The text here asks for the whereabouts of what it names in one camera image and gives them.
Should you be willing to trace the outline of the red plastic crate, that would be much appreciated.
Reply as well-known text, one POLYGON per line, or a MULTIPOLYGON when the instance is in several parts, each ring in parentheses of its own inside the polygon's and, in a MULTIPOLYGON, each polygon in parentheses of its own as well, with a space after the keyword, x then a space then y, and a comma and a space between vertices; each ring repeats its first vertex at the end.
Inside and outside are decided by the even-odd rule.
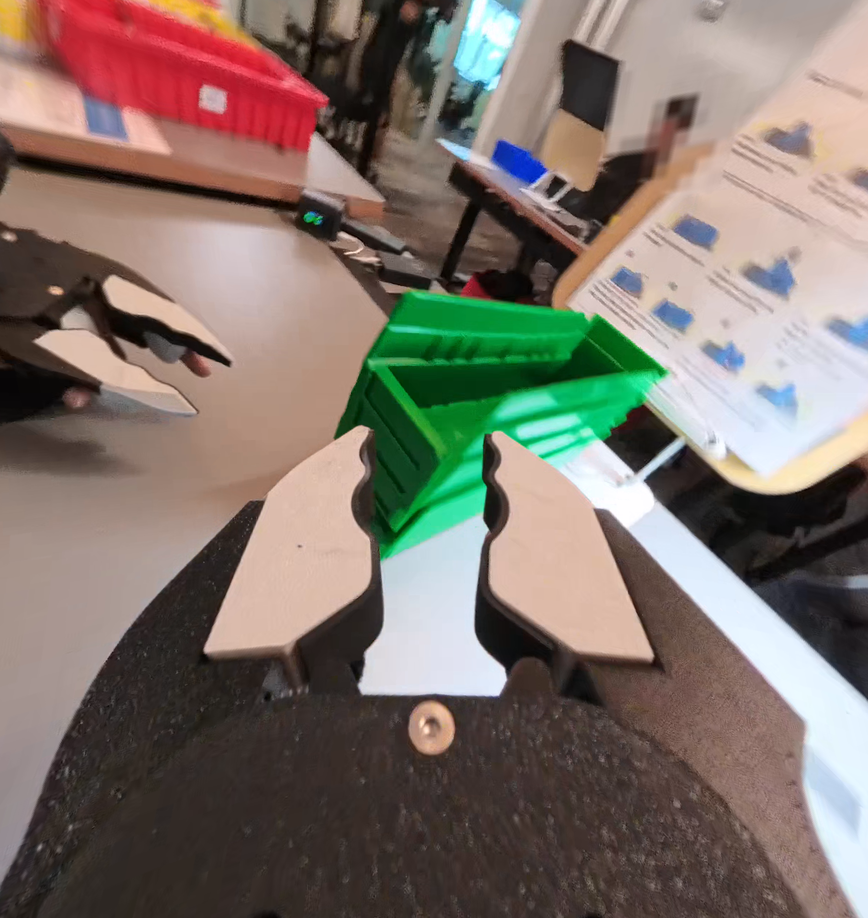
POLYGON ((262 47, 127 1, 38 2, 55 61, 120 109, 306 152, 328 98, 262 47))

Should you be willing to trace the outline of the beige board on white stand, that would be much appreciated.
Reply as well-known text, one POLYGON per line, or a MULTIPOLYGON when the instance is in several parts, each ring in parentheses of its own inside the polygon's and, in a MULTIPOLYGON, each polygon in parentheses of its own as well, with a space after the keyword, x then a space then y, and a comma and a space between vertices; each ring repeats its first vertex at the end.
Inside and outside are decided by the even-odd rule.
POLYGON ((576 40, 562 44, 560 98, 538 155, 546 170, 526 187, 531 200, 559 210, 566 192, 592 189, 604 158, 619 66, 618 60, 576 40))

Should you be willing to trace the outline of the white document stand frame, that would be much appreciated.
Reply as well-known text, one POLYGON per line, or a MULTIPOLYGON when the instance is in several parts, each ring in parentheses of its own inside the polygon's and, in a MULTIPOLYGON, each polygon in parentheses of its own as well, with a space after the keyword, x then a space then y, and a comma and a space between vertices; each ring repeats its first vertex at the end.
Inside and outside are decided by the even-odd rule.
POLYGON ((655 506, 648 479, 671 463, 685 446, 682 437, 676 438, 638 470, 632 470, 603 442, 593 442, 565 465, 562 473, 596 508, 609 511, 628 529, 655 506))

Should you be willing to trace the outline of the black power adapter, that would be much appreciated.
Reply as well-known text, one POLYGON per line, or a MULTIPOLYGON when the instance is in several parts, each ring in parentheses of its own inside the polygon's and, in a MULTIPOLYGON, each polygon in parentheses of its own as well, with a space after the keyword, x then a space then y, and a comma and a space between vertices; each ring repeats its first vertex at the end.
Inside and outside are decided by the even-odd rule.
POLYGON ((372 251, 404 255, 407 244, 381 226, 367 224, 349 217, 343 218, 341 230, 361 241, 372 251))
POLYGON ((428 291, 434 276, 422 262, 389 252, 379 253, 378 277, 384 284, 428 291))

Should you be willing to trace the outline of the red fabric item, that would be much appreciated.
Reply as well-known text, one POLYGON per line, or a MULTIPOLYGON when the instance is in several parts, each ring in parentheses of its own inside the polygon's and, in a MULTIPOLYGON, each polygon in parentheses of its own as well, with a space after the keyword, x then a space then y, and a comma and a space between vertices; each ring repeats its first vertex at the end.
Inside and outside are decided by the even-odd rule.
POLYGON ((465 282, 461 296, 520 305, 536 305, 533 281, 516 269, 488 269, 474 273, 465 282))

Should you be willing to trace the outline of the printed paper with blue picture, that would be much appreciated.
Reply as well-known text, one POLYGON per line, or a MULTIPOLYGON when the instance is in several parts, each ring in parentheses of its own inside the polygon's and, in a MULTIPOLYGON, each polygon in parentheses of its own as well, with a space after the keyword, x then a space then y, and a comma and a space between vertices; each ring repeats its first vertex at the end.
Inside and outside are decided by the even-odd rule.
POLYGON ((172 154, 162 130, 147 114, 102 102, 48 68, 1 55, 0 126, 172 154))

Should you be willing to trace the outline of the person's left hand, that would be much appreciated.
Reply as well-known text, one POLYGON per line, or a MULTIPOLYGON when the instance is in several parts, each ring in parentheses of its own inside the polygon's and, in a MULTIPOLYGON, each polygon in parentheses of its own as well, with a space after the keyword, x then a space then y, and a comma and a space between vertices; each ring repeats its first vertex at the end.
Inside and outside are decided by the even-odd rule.
POLYGON ((171 342, 152 331, 143 333, 143 341, 147 349, 158 360, 167 364, 181 363, 190 373, 199 378, 208 378, 211 375, 209 362, 197 352, 179 343, 171 342))

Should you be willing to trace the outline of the blue plastic bin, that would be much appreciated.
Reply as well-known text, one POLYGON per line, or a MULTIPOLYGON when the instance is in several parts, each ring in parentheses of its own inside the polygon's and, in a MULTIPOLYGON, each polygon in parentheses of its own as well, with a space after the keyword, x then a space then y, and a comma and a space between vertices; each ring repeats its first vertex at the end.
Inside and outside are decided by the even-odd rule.
POLYGON ((491 163, 528 186, 538 182, 548 171, 543 162, 529 150, 507 140, 497 140, 491 163))

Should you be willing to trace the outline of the black device with green display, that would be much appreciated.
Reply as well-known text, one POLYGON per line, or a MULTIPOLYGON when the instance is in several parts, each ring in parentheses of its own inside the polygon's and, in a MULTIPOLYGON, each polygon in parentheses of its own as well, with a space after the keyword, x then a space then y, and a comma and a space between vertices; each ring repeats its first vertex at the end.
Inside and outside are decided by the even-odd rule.
POLYGON ((297 202, 294 228, 327 243, 335 242, 347 214, 343 198, 314 189, 304 189, 297 202))

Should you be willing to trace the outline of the wood-edged table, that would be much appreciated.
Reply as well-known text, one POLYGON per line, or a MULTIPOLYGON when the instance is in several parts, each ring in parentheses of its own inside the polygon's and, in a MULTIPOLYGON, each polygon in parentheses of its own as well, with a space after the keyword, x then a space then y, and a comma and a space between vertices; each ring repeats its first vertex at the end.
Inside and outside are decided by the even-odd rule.
MULTIPOLYGON (((56 73, 2 46, 0 55, 36 63, 56 73)), ((170 156, 4 126, 0 130, 25 159, 278 204, 294 204, 304 189, 314 189, 343 198, 348 213, 357 219, 382 220, 385 210, 382 195, 317 134, 313 135, 308 151, 301 153, 152 119, 172 149, 170 156)))

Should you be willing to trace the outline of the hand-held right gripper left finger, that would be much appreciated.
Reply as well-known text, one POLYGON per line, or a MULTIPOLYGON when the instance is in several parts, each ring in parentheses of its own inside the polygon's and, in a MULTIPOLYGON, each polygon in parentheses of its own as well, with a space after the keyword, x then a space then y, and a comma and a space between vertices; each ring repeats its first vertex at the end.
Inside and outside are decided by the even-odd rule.
POLYGON ((203 646, 209 661, 269 660, 293 692, 359 694, 384 615, 374 473, 374 432, 359 426, 270 489, 203 646))

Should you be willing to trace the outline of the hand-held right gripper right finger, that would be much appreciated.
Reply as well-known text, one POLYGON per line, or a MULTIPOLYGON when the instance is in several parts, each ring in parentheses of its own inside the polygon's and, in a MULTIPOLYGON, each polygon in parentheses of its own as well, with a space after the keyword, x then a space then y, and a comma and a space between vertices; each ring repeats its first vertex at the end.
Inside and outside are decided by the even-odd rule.
POLYGON ((500 431, 484 438, 483 482, 474 630, 506 676, 534 663, 556 692, 580 692, 592 664, 653 666, 652 643, 590 499, 500 431))

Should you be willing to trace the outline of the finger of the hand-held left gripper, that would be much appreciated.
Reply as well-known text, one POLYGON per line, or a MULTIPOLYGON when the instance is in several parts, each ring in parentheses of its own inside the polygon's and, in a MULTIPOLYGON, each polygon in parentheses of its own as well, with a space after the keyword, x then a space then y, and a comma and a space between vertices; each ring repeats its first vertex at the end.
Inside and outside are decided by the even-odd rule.
POLYGON ((102 292, 111 309, 128 317, 141 332, 148 330, 208 360, 233 364, 233 355, 221 340, 184 306, 114 274, 102 283, 102 292))
POLYGON ((118 357, 104 339, 89 330, 49 330, 34 344, 44 354, 83 373, 109 401, 179 417, 198 414, 197 408, 174 386, 118 357))

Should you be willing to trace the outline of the grey desk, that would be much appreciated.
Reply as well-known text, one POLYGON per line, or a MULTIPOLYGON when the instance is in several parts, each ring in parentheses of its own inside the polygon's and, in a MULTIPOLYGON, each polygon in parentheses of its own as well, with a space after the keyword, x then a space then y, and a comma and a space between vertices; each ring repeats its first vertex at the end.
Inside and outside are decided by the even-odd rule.
MULTIPOLYGON (((0 886, 66 729, 144 608, 249 500, 325 446, 384 315, 325 246, 268 208, 31 169, 0 221, 139 270, 215 332, 233 367, 157 369, 192 419, 90 409, 0 426, 0 886)), ((868 916, 868 701, 659 504, 628 525, 807 725, 833 791, 807 797, 868 916)), ((383 563, 386 618, 363 685, 494 695, 472 603, 482 522, 383 563)))

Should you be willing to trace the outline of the long brown table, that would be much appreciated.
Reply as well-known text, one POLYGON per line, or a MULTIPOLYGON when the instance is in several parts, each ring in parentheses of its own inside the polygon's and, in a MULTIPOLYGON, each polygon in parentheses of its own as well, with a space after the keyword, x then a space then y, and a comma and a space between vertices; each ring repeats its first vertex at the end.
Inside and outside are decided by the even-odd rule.
POLYGON ((465 200, 440 269, 442 284, 456 281, 463 253, 481 214, 486 214, 516 240, 519 270, 543 261, 562 274, 588 248, 587 243, 537 205, 519 179, 463 145, 443 139, 436 144, 450 157, 449 186, 465 200))

